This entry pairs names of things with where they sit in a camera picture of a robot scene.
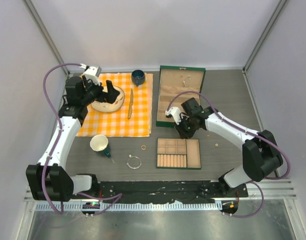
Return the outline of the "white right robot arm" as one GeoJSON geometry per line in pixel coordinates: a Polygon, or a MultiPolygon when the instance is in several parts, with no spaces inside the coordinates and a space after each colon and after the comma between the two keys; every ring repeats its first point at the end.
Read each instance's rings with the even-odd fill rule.
{"type": "Polygon", "coordinates": [[[237,187],[249,181],[262,181],[282,165],[283,159],[271,132],[248,129],[210,106],[203,108],[193,97],[181,106],[170,107],[165,114],[174,119],[182,139],[190,139],[197,130],[204,129],[228,140],[242,152],[242,164],[218,179],[218,190],[223,197],[231,197],[237,187]]]}

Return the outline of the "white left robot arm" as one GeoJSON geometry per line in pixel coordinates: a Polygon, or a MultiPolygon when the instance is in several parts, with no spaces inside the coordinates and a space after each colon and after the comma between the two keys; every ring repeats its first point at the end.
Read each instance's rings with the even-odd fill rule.
{"type": "Polygon", "coordinates": [[[64,103],[57,112],[56,131],[36,165],[29,165],[26,177],[33,199],[39,201],[68,202],[79,192],[87,199],[95,199],[100,187],[95,174],[81,173],[69,176],[65,170],[68,153],[93,102],[114,104],[120,92],[110,80],[96,84],[84,76],[68,78],[65,84],[64,103]]]}

